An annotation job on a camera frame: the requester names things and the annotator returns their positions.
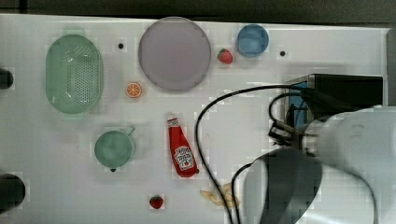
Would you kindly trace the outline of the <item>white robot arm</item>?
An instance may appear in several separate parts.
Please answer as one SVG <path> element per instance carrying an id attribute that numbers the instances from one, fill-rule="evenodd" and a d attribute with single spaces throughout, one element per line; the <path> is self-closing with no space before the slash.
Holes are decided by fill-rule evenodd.
<path id="1" fill-rule="evenodd" d="M 247 170 L 245 224 L 395 224 L 395 109 L 342 113 Z"/>

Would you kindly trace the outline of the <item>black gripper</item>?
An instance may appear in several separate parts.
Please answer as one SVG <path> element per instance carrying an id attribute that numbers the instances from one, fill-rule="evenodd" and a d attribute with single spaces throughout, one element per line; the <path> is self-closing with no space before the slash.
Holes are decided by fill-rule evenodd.
<path id="1" fill-rule="evenodd" d="M 316 137 L 315 134 L 299 131 L 279 120 L 273 122 L 268 136 L 275 141 L 276 145 L 296 149 L 302 148 L 304 137 Z"/>

